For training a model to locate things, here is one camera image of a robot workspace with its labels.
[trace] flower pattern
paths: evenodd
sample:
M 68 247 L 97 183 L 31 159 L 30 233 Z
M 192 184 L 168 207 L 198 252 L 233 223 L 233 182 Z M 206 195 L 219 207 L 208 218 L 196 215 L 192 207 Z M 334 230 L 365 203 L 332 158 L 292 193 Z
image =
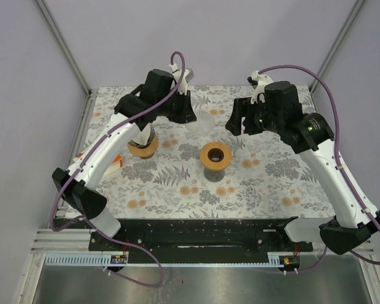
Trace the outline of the flower pattern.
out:
M 133 87 L 101 87 L 85 145 L 103 130 L 118 100 Z M 215 119 L 214 129 L 196 137 L 185 126 L 159 117 L 153 123 L 159 148 L 148 160 L 124 147 L 123 167 L 103 177 L 97 191 L 120 218 L 271 218 L 328 217 L 332 206 L 313 172 L 277 134 L 234 137 L 225 129 L 234 98 L 251 96 L 248 85 L 190 87 L 192 105 Z M 314 111 L 306 85 L 297 86 L 306 113 Z M 200 149 L 211 141 L 226 143 L 232 162 L 219 182 L 204 176 Z M 68 209 L 66 217 L 77 212 Z

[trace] robotic arm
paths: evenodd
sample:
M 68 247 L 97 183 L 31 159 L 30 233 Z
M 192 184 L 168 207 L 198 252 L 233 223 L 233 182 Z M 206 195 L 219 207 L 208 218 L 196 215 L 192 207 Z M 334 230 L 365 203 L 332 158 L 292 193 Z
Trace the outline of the robotic arm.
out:
M 273 82 L 267 75 L 254 72 L 248 78 L 255 91 L 251 98 L 234 100 L 232 115 L 225 125 L 233 135 L 253 135 L 271 131 L 313 170 L 335 211 L 335 218 L 291 218 L 283 227 L 293 242 L 324 243 L 337 254 L 344 254 L 377 231 L 367 213 L 380 224 L 380 211 L 366 198 L 346 163 L 340 157 L 355 189 L 362 197 L 364 210 L 350 191 L 334 159 L 334 134 L 318 113 L 304 114 L 297 89 L 288 81 Z
M 144 84 L 120 99 L 110 121 L 88 147 L 87 155 L 82 155 L 67 170 L 57 168 L 52 174 L 58 191 L 73 177 L 63 192 L 62 198 L 111 238 L 118 234 L 121 225 L 107 209 L 107 199 L 95 189 L 118 152 L 131 140 L 145 145 L 150 136 L 148 124 L 159 116 L 167 117 L 177 124 L 196 121 L 196 115 L 191 108 L 190 91 L 187 89 L 187 82 L 192 79 L 193 71 L 185 69 L 177 92 L 166 102 L 131 123 L 119 126 L 129 117 L 157 104 L 169 94 L 174 83 L 178 83 L 182 75 L 182 70 L 179 70 L 176 64 L 170 67 L 172 73 L 162 70 L 150 71 Z M 76 174 L 74 176 L 72 174 L 71 177 L 70 172 L 76 172 Z

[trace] cable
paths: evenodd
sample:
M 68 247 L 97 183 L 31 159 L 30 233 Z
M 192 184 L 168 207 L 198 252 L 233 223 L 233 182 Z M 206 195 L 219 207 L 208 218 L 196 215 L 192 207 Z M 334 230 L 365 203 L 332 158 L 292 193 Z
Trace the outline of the cable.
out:
M 360 197 L 360 195 L 358 194 L 357 190 L 355 189 L 355 186 L 352 184 L 352 181 L 349 179 L 348 174 L 346 173 L 346 171 L 342 167 L 342 163 L 341 163 L 341 160 L 339 158 L 339 139 L 340 139 L 339 117 L 338 117 L 338 112 L 336 110 L 335 100 L 334 100 L 334 97 L 333 97 L 333 95 L 331 93 L 331 90 L 328 88 L 327 84 L 317 74 L 311 72 L 307 68 L 303 68 L 302 66 L 298 66 L 298 65 L 277 65 L 277 66 L 271 66 L 270 68 L 264 68 L 263 70 L 260 70 L 259 74 L 263 74 L 263 73 L 268 72 L 268 71 L 273 71 L 273 70 L 278 70 L 278 69 L 283 69 L 283 68 L 294 68 L 296 70 L 303 71 L 303 72 L 311 75 L 312 77 L 314 77 L 321 84 L 321 86 L 325 89 L 325 91 L 326 91 L 326 93 L 327 93 L 327 95 L 329 97 L 329 100 L 331 102 L 332 112 L 334 114 L 334 120 L 335 120 L 335 147 L 334 147 L 335 162 L 338 165 L 339 171 L 341 172 L 341 174 L 343 176 L 343 179 L 345 180 L 345 182 L 348 185 L 350 191 L 352 192 L 352 194 L 354 195 L 354 197 L 358 201 L 360 207 L 362 207 L 362 209 L 366 212 L 367 216 L 370 218 L 370 220 L 372 221 L 372 223 L 376 226 L 376 228 L 380 232 L 380 225 L 379 225 L 379 223 L 377 222 L 377 220 L 373 217 L 373 215 L 370 212 L 366 211 L 367 210 L 366 204 L 363 202 L 362 198 Z M 373 261 L 373 260 L 370 260 L 368 258 L 365 258 L 364 256 L 359 255 L 357 252 L 354 252 L 353 250 L 351 250 L 350 252 L 353 255 L 355 255 L 357 258 L 360 258 L 361 260 L 363 260 L 363 261 L 365 261 L 367 263 L 371 263 L 371 264 L 374 264 L 374 265 L 380 265 L 380 262 Z
M 93 153 L 98 149 L 98 147 L 103 143 L 103 141 L 110 137 L 111 134 L 113 132 L 115 132 L 117 129 L 119 129 L 121 126 L 129 123 L 129 122 L 132 122 L 133 120 L 139 118 L 139 117 L 142 117 L 143 115 L 146 115 L 148 114 L 149 112 L 153 111 L 154 109 L 156 109 L 157 107 L 159 107 L 160 105 L 162 105 L 163 103 L 165 103 L 166 101 L 169 100 L 169 98 L 171 98 L 173 96 L 173 94 L 175 94 L 183 80 L 183 77 L 184 77 L 184 72 L 185 72 L 185 69 L 186 69 L 186 66 L 185 66 L 185 61 L 184 61 L 184 57 L 183 57 L 183 54 L 178 52 L 178 51 L 175 51 L 172 53 L 171 57 L 170 57 L 170 64 L 173 65 L 173 59 L 175 57 L 175 55 L 178 55 L 180 57 L 180 60 L 182 62 L 182 71 L 181 71 L 181 74 L 180 74 L 180 77 L 179 77 L 179 80 L 177 81 L 176 85 L 173 87 L 173 89 L 164 97 L 162 98 L 159 102 L 155 103 L 153 106 L 149 107 L 148 109 L 124 120 L 123 122 L 120 122 L 118 123 L 116 126 L 112 127 L 108 132 L 107 132 L 107 135 L 104 135 L 102 137 L 100 137 L 100 139 L 94 144 L 94 146 L 90 149 L 90 151 L 88 151 L 87 153 L 85 153 L 85 157 L 84 159 L 82 160 L 82 162 L 80 163 L 79 165 L 79 168 L 76 169 L 76 171 L 69 177 L 69 179 L 64 183 L 64 185 L 61 187 L 61 189 L 59 190 L 58 194 L 56 195 L 55 197 L 55 200 L 53 202 L 53 205 L 52 205 L 52 209 L 51 209 L 51 217 L 49 219 L 49 226 L 50 228 L 54 231 L 54 232 L 59 232 L 59 231 L 62 231 L 63 229 L 69 227 L 70 225 L 72 225 L 74 222 L 76 222 L 77 220 L 79 219 L 84 219 L 93 229 L 96 229 L 97 230 L 97 233 L 102 236 L 103 238 L 111 241 L 111 242 L 114 242 L 114 243 L 117 243 L 117 244 L 121 244 L 121 245 L 124 245 L 124 246 L 130 246 L 130 247 L 133 247 L 133 248 L 137 248 L 139 250 L 142 250 L 143 252 L 145 252 L 146 254 L 148 254 L 155 262 L 156 264 L 158 264 L 158 267 L 161 271 L 161 276 L 160 276 L 160 281 L 156 284 L 148 284 L 148 283 L 143 283 L 143 282 L 139 282 L 135 279 L 131 279 L 130 277 L 127 277 L 123 274 L 118 274 L 118 273 L 115 273 L 113 272 L 116 276 L 119 276 L 119 277 L 122 277 L 128 281 L 131 281 L 131 282 L 134 282 L 138 285 L 141 285 L 141 286 L 144 286 L 144 287 L 160 287 L 163 285 L 163 282 L 165 280 L 165 271 L 162 267 L 162 265 L 160 264 L 160 262 L 158 261 L 158 259 L 150 252 L 148 251 L 147 249 L 141 247 L 141 246 L 138 246 L 136 244 L 132 244 L 132 243 L 126 243 L 126 242 L 123 242 L 123 241 L 118 241 L 116 239 L 113 239 L 112 237 L 109 237 L 107 236 L 106 234 L 104 234 L 103 232 L 101 232 L 100 230 L 98 230 L 96 228 L 95 225 L 93 225 L 89 220 L 87 220 L 83 215 L 79 215 L 78 217 L 75 217 L 73 219 L 71 219 L 70 221 L 68 221 L 67 223 L 63 224 L 61 227 L 55 227 L 55 224 L 54 224 L 54 218 L 55 218 L 55 213 L 56 213 L 56 210 L 58 208 L 58 203 L 59 203 L 59 200 L 61 199 L 62 197 L 62 194 L 65 192 L 65 189 L 69 186 L 69 184 L 74 180 L 74 178 L 76 177 L 76 175 L 81 172 L 83 169 L 84 169 L 84 165 L 87 163 L 87 161 L 90 159 L 90 157 L 93 155 Z

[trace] gray wall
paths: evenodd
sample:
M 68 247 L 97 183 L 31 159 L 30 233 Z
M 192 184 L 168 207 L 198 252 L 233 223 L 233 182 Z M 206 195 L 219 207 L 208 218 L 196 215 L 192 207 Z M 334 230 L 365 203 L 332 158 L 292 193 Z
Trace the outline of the gray wall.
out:
M 365 5 L 326 82 L 339 110 L 344 159 L 380 209 L 380 0 Z M 324 91 L 315 97 L 320 112 L 333 121 Z M 380 237 L 373 240 L 380 255 Z
M 32 0 L 0 0 L 0 303 L 11 303 L 84 103 Z
M 46 2 L 89 85 L 99 87 L 138 85 L 177 49 L 193 85 L 247 84 L 253 70 L 276 64 L 318 70 L 355 0 Z

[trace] table surface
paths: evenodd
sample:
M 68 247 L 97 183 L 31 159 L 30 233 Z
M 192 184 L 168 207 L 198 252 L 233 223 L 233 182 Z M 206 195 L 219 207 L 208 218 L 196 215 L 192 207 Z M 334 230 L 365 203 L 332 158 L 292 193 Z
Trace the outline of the table surface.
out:
M 308 87 L 298 85 L 305 113 L 315 111 Z M 98 92 L 87 146 L 105 127 L 118 100 L 133 87 L 101 87 Z M 234 98 L 251 96 L 248 85 L 190 87 L 195 110 L 215 119 L 204 137 L 192 135 L 184 125 L 158 118 L 153 126 L 159 137 L 155 155 L 142 160 L 121 151 L 123 167 L 106 175 L 97 190 L 107 197 L 118 218 L 284 218 L 328 217 L 334 212 L 325 192 L 308 166 L 280 141 L 264 132 L 233 136 L 225 129 Z M 209 182 L 200 162 L 200 149 L 211 141 L 226 143 L 232 162 L 220 182 Z M 69 208 L 66 217 L 78 213 Z

